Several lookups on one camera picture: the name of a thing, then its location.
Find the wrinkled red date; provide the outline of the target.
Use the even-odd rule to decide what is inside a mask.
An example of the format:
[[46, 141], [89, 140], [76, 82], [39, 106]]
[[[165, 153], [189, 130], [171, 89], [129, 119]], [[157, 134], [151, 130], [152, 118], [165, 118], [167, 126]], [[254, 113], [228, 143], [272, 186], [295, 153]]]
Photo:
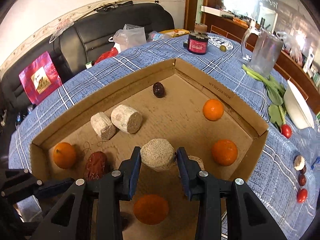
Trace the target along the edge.
[[103, 178], [110, 171], [107, 156], [103, 152], [92, 153], [85, 165], [84, 180], [93, 181]]

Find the orange tangerine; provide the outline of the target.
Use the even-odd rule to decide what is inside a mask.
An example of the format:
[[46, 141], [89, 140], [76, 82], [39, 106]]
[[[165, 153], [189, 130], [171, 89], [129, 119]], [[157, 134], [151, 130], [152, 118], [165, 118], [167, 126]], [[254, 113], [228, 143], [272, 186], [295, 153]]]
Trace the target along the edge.
[[217, 99], [209, 99], [203, 106], [203, 115], [210, 121], [217, 121], [224, 114], [224, 105]]
[[238, 149], [236, 144], [231, 140], [218, 140], [212, 146], [212, 156], [217, 164], [221, 166], [230, 166], [238, 157]]
[[135, 217], [143, 224], [157, 225], [169, 214], [168, 201], [156, 194], [147, 194], [139, 198], [133, 206]]
[[67, 142], [58, 143], [53, 151], [53, 161], [61, 169], [69, 169], [76, 162], [76, 150]]

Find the beige cylinder block front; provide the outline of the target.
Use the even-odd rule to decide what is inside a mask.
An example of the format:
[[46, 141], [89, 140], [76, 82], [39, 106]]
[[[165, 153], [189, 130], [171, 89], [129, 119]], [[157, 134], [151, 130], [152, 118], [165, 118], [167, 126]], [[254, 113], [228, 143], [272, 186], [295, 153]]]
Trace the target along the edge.
[[116, 133], [116, 127], [103, 112], [93, 115], [90, 122], [96, 134], [103, 140], [110, 140]]

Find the dark plum small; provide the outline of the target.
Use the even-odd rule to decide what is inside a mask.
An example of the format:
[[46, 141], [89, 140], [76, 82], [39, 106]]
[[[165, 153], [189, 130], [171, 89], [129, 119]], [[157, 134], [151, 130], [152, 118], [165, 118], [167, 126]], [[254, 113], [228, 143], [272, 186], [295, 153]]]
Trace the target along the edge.
[[160, 82], [153, 84], [152, 91], [157, 98], [163, 98], [165, 96], [165, 88]]

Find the blue plaid tablecloth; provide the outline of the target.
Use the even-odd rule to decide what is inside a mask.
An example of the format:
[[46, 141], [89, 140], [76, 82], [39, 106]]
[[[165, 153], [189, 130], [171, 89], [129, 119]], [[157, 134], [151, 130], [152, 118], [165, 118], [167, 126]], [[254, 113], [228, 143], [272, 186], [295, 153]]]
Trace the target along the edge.
[[[146, 43], [128, 49], [83, 70], [42, 101], [17, 127], [9, 146], [9, 167], [30, 168], [29, 145], [33, 138], [62, 113], [80, 100], [112, 81], [151, 64], [180, 58], [199, 68], [232, 90], [263, 119], [270, 105], [264, 85], [242, 69], [240, 45], [223, 53], [209, 45], [204, 55], [183, 48], [184, 37]], [[298, 183], [296, 156], [305, 158], [306, 185]], [[316, 128], [293, 129], [287, 139], [271, 126], [261, 157], [248, 184], [267, 207], [288, 239], [319, 239], [319, 131]], [[299, 189], [307, 189], [305, 202], [297, 202]]]

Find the red tomato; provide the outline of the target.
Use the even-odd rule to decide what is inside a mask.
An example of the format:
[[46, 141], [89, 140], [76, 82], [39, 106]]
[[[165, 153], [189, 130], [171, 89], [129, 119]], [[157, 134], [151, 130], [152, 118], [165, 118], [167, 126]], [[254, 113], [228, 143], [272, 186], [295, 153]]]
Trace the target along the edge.
[[306, 201], [308, 197], [308, 191], [307, 189], [299, 189], [297, 192], [297, 202], [298, 203], [303, 203]]

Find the dark red date back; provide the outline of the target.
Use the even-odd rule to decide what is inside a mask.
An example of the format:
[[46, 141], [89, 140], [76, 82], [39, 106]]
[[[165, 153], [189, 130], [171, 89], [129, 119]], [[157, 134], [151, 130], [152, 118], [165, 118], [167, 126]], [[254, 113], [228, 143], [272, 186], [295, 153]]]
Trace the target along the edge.
[[300, 175], [304, 175], [306, 173], [306, 166], [304, 166], [301, 170], [300, 170]]

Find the brown cardboard tray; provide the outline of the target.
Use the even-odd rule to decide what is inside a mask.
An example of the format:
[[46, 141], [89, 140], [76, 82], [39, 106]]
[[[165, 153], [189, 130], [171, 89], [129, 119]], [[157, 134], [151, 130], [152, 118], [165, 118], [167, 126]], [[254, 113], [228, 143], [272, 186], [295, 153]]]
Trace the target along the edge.
[[[160, 82], [165, 96], [154, 96], [152, 87]], [[209, 99], [224, 105], [224, 114], [217, 121], [203, 115]], [[143, 121], [135, 134], [116, 131], [103, 141], [91, 126], [93, 115], [110, 115], [119, 105], [127, 105], [142, 114]], [[112, 168], [128, 159], [136, 146], [151, 139], [167, 139], [174, 148], [185, 148], [188, 155], [202, 159], [206, 171], [216, 178], [247, 180], [253, 172], [268, 135], [268, 125], [247, 103], [217, 79], [181, 60], [167, 60], [145, 67], [113, 81], [49, 124], [31, 142], [30, 160], [34, 176], [50, 179], [79, 179], [93, 152], [107, 155]], [[217, 164], [212, 146], [222, 139], [236, 144], [238, 157], [230, 166]], [[53, 151], [60, 142], [76, 150], [76, 162], [69, 169], [59, 168], [53, 161]]]

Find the red radish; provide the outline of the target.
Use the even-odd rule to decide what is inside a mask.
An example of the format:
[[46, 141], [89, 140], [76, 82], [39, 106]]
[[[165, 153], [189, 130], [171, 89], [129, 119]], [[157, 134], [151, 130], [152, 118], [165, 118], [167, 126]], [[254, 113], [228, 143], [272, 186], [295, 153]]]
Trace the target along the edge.
[[288, 124], [283, 124], [280, 128], [281, 134], [289, 139], [292, 136], [292, 129]]

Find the red gift bag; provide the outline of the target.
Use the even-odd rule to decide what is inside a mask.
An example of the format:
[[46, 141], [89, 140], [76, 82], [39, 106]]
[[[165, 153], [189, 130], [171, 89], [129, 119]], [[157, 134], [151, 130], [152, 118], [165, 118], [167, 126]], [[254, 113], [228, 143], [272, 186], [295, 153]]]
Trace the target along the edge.
[[41, 103], [62, 85], [48, 51], [24, 68], [19, 78], [27, 97], [34, 105]]

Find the green leafy vegetable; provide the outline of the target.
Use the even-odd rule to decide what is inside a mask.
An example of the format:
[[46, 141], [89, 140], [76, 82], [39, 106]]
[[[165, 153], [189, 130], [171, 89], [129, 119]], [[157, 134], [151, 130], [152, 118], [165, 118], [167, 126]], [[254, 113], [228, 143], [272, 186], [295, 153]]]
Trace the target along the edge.
[[242, 65], [242, 69], [251, 78], [264, 84], [268, 97], [272, 102], [268, 107], [270, 122], [281, 132], [282, 126], [286, 124], [285, 115], [287, 114], [286, 107], [284, 105], [284, 94], [286, 89], [283, 84], [279, 83], [272, 75], [263, 77], [261, 74], [247, 67], [245, 64]]

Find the white enamel bowl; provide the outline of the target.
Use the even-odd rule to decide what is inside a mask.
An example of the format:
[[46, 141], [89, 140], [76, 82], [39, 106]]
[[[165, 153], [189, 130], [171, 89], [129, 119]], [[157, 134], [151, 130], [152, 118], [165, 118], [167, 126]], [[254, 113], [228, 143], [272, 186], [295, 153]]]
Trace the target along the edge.
[[284, 94], [284, 104], [288, 115], [298, 129], [314, 128], [315, 123], [302, 94], [290, 81], [287, 81], [287, 89]]

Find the black leather sofa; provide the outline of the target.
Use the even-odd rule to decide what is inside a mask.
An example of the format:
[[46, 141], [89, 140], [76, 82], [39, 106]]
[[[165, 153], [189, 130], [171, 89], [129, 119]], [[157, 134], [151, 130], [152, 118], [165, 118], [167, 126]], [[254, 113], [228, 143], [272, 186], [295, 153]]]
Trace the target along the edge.
[[21, 111], [31, 104], [18, 75], [41, 54], [49, 53], [61, 81], [66, 82], [83, 71], [86, 63], [110, 50], [109, 38], [125, 24], [143, 27], [146, 34], [174, 28], [171, 14], [156, 3], [125, 3], [77, 20], [55, 41], [44, 38], [5, 71], [1, 80], [5, 107]]

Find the clear plastic bag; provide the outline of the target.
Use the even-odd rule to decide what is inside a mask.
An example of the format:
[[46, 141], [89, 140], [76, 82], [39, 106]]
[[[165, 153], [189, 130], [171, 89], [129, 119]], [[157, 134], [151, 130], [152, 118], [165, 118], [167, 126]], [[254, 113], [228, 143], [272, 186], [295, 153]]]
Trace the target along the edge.
[[146, 34], [144, 27], [132, 24], [125, 24], [123, 29], [119, 29], [108, 39], [114, 43], [114, 48], [121, 53], [132, 47], [146, 44]]

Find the clear plastic pitcher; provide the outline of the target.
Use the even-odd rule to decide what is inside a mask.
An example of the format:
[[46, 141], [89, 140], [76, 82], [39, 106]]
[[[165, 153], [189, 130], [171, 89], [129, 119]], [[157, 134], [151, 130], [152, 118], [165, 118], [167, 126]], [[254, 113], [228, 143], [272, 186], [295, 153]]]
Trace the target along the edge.
[[[257, 35], [252, 55], [245, 53], [245, 45], [251, 34]], [[274, 65], [281, 53], [284, 42], [265, 29], [258, 30], [256, 27], [249, 27], [241, 41], [242, 58], [248, 62], [249, 67], [263, 77], [271, 74]]]

